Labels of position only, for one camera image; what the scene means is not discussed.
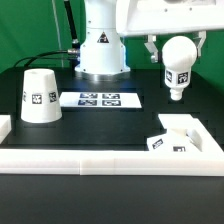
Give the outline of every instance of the upside-down cup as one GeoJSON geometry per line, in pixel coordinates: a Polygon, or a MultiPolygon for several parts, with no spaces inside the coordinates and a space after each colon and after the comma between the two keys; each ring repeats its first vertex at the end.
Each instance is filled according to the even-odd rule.
{"type": "Polygon", "coordinates": [[[62,116],[55,74],[50,69],[29,69],[24,73],[21,119],[48,123],[62,116]]]}

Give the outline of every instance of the black table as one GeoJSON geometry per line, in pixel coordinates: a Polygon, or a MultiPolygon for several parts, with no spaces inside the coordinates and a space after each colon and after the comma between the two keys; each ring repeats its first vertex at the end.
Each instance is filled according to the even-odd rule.
{"type": "MultiPolygon", "coordinates": [[[[198,74],[180,102],[169,98],[163,71],[137,70],[130,79],[94,83],[54,69],[59,94],[136,92],[142,109],[63,108],[49,124],[20,119],[23,68],[0,76],[0,113],[13,130],[1,148],[147,150],[164,133],[158,113],[190,113],[224,147],[223,96],[198,74]]],[[[0,223],[222,223],[224,178],[181,176],[0,175],[0,223]]]]}

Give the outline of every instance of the green wall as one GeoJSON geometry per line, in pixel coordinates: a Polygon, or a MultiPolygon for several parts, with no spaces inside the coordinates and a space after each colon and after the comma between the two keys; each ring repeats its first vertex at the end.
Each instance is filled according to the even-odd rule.
{"type": "MultiPolygon", "coordinates": [[[[63,49],[71,46],[71,37],[63,0],[55,0],[63,49]]],[[[85,39],[84,0],[71,0],[78,37],[85,39]]],[[[158,37],[162,46],[168,37],[158,37]]],[[[126,38],[127,64],[131,68],[161,68],[151,64],[144,47],[144,37],[126,38]]],[[[24,57],[58,50],[52,0],[1,0],[0,8],[0,72],[24,57]]],[[[39,66],[61,66],[59,60],[39,60],[39,66]]],[[[224,94],[224,31],[207,32],[202,57],[193,66],[224,94]]]]}

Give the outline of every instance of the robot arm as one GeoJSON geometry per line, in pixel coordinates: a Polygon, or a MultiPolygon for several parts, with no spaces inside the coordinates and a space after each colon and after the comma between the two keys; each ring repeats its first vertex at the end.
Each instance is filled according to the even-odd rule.
{"type": "Polygon", "coordinates": [[[201,57],[206,31],[224,29],[224,0],[118,0],[116,21],[121,36],[148,36],[145,46],[151,61],[163,61],[171,98],[180,100],[190,83],[191,66],[201,57]],[[160,57],[156,35],[189,32],[195,34],[194,43],[174,37],[164,45],[160,57]]]}

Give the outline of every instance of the white ball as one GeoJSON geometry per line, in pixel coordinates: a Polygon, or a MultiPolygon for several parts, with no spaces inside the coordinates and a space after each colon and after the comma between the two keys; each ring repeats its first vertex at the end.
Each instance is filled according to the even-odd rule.
{"type": "Polygon", "coordinates": [[[162,52],[164,65],[173,71],[189,69],[197,59],[195,44],[184,36],[176,36],[168,40],[162,52]]]}

